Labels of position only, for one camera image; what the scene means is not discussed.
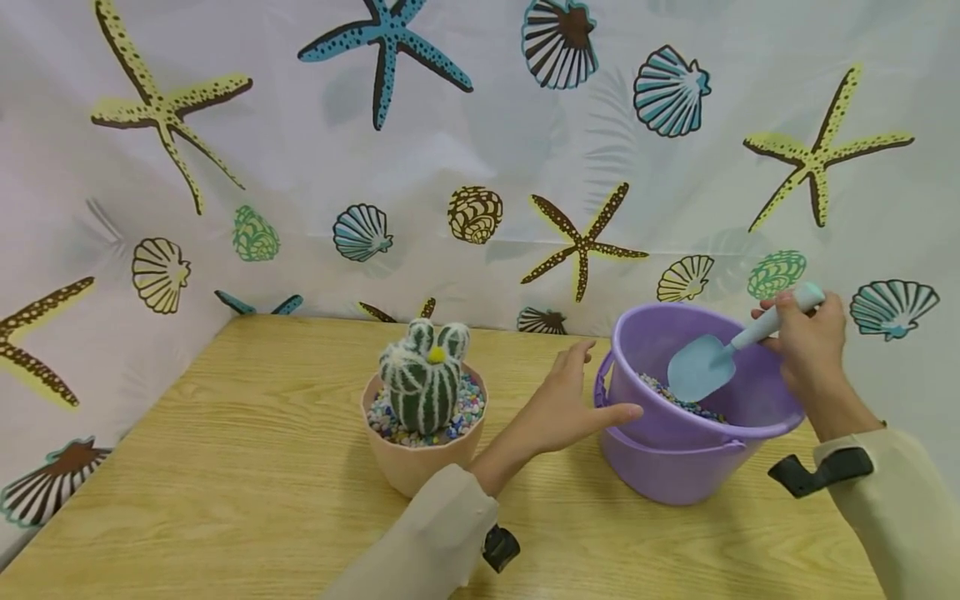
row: bucket handle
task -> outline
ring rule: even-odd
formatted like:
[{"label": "bucket handle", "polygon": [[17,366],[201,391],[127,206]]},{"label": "bucket handle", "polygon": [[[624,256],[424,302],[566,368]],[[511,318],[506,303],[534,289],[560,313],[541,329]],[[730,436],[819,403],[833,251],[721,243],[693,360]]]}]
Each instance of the bucket handle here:
[{"label": "bucket handle", "polygon": [[[610,406],[610,403],[607,401],[607,373],[610,372],[610,368],[613,366],[613,351],[607,352],[607,356],[604,357],[603,362],[600,363],[600,369],[597,370],[597,378],[593,382],[593,406],[595,408],[603,408],[605,406]],[[656,454],[671,454],[674,456],[684,455],[684,454],[736,454],[737,452],[742,452],[746,449],[747,445],[741,442],[740,440],[730,440],[723,443],[722,445],[714,446],[711,448],[696,448],[692,450],[658,450],[655,448],[648,447],[646,445],[640,444],[632,438],[627,438],[626,435],[616,427],[611,427],[607,430],[608,433],[613,435],[615,438],[618,438],[620,442],[624,442],[635,447],[638,450],[643,450],[645,452],[653,452]]]}]

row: person's left hand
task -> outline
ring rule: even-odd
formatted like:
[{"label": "person's left hand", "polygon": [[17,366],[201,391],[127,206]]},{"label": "person's left hand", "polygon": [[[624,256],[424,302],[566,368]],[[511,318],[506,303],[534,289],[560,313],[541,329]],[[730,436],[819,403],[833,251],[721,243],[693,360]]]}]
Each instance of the person's left hand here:
[{"label": "person's left hand", "polygon": [[594,345],[595,340],[584,340],[558,353],[550,373],[507,426],[510,434],[530,445],[534,455],[562,450],[643,414],[636,404],[594,408],[584,403],[584,365],[590,362]]}]

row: yellow starfish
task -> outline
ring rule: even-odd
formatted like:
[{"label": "yellow starfish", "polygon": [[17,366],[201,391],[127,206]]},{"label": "yellow starfish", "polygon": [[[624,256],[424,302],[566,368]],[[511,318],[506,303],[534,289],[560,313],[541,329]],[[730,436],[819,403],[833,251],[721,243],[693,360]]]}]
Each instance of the yellow starfish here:
[{"label": "yellow starfish", "polygon": [[[396,319],[383,312],[376,306],[367,304],[366,302],[357,302],[360,305],[361,310],[365,313],[377,319],[381,323],[396,323]],[[429,319],[433,316],[433,309],[437,307],[436,298],[428,298],[426,302],[423,303],[423,307],[420,309],[420,317],[423,319]]]},{"label": "yellow starfish", "polygon": [[630,184],[624,181],[620,183],[619,186],[613,193],[607,198],[607,201],[604,203],[603,208],[600,209],[600,213],[597,214],[596,218],[593,220],[593,223],[590,225],[587,235],[581,235],[577,228],[573,226],[570,220],[564,215],[559,208],[554,206],[549,200],[542,198],[537,195],[532,195],[530,197],[531,202],[534,203],[540,212],[545,216],[550,222],[556,226],[562,235],[565,235],[573,242],[573,246],[568,246],[563,250],[552,254],[549,258],[537,265],[530,274],[523,278],[520,281],[520,284],[530,283],[537,277],[543,275],[547,271],[553,269],[560,263],[564,262],[568,256],[576,253],[577,269],[576,269],[576,284],[574,292],[574,301],[579,302],[584,298],[584,293],[587,291],[587,279],[588,279],[588,258],[590,252],[598,252],[600,254],[605,254],[607,256],[614,256],[616,258],[646,258],[650,254],[647,252],[641,252],[639,250],[628,250],[626,248],[620,248],[619,246],[614,246],[613,244],[603,244],[596,241],[597,237],[600,236],[600,233],[603,232],[603,229],[607,226],[610,220],[613,218],[613,214],[616,210],[623,204],[623,199],[627,197],[627,192],[630,191]]},{"label": "yellow starfish", "polygon": [[888,148],[909,146],[913,143],[914,137],[909,133],[889,132],[856,139],[836,148],[832,147],[833,138],[836,137],[844,117],[847,116],[850,101],[857,84],[860,83],[862,71],[863,67],[860,64],[855,64],[847,71],[847,75],[844,76],[833,95],[830,108],[827,110],[827,116],[820,126],[820,132],[817,134],[817,139],[813,142],[812,147],[806,148],[803,143],[793,137],[776,132],[757,133],[743,140],[743,145],[757,154],[770,156],[796,167],[760,210],[754,222],[747,229],[749,232],[753,232],[760,227],[760,224],[770,216],[774,208],[806,179],[810,179],[813,219],[817,223],[817,227],[824,227],[827,224],[829,204],[827,168],[858,156],[870,155]]},{"label": "yellow starfish", "polygon": [[42,324],[78,300],[92,287],[93,277],[84,277],[36,302],[27,304],[0,321],[0,358],[6,359],[5,366],[39,395],[57,404],[65,402],[69,408],[80,405],[77,396],[52,369],[26,350],[19,348],[16,340],[31,328]]},{"label": "yellow starfish", "polygon": [[204,214],[204,195],[174,144],[174,132],[179,133],[183,139],[212,160],[240,189],[246,189],[233,176],[226,164],[213,154],[213,151],[193,130],[187,127],[183,117],[191,112],[222,104],[242,94],[253,87],[253,80],[241,73],[232,73],[164,94],[156,86],[147,63],[133,46],[126,26],[113,6],[113,0],[93,0],[93,11],[97,15],[97,20],[100,21],[100,28],[104,32],[110,49],[113,50],[113,54],[116,55],[133,87],[136,88],[140,100],[102,99],[94,107],[90,120],[96,125],[121,130],[156,128],[164,150],[170,155],[170,159],[180,169],[180,174],[190,186],[198,215]]}]

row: shovel blade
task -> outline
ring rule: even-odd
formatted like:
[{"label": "shovel blade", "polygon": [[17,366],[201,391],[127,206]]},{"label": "shovel blade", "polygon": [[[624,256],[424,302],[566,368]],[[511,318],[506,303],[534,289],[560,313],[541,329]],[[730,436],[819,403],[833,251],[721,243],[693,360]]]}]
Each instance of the shovel blade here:
[{"label": "shovel blade", "polygon": [[704,335],[680,349],[666,368],[667,387],[681,402],[699,402],[726,385],[736,372],[723,342]]}]

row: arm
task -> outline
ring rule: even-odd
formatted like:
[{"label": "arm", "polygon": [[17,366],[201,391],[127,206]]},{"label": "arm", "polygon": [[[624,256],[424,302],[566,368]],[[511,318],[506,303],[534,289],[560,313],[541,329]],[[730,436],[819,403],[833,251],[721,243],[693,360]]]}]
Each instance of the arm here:
[{"label": "arm", "polygon": [[464,471],[450,465],[420,489],[379,542],[321,600],[441,600],[465,586],[496,523],[497,498],[535,456],[640,416],[634,405],[583,402],[592,341],[557,354],[553,369],[520,412]]},{"label": "arm", "polygon": [[443,468],[321,600],[448,598],[467,584],[484,538],[496,523],[496,510],[496,500],[473,475],[456,465]]},{"label": "arm", "polygon": [[889,600],[960,598],[960,508],[923,447],[886,429],[846,381],[804,403],[820,440],[817,467],[861,447],[874,472],[830,486]]},{"label": "arm", "polygon": [[817,467],[831,453],[861,447],[874,472],[830,486],[840,513],[860,538],[889,600],[960,598],[960,509],[924,449],[886,429],[843,372],[844,304],[836,294],[812,316],[790,291],[764,300],[756,319],[776,304],[780,337],[764,345],[783,357],[787,387],[822,443]]}]

